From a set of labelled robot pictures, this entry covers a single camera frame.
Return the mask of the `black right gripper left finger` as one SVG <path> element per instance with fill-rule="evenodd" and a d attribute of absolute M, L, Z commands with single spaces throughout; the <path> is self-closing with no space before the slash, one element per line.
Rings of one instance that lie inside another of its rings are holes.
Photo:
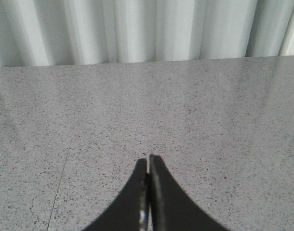
<path fill-rule="evenodd" d="M 138 159 L 125 186 L 85 231 L 147 231 L 149 218 L 147 160 Z"/>

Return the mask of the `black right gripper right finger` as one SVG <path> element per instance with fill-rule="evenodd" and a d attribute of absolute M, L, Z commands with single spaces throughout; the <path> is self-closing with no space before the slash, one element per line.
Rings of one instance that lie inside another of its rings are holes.
<path fill-rule="evenodd" d="M 150 205 L 155 231 L 226 231 L 184 192 L 163 159 L 149 157 Z"/>

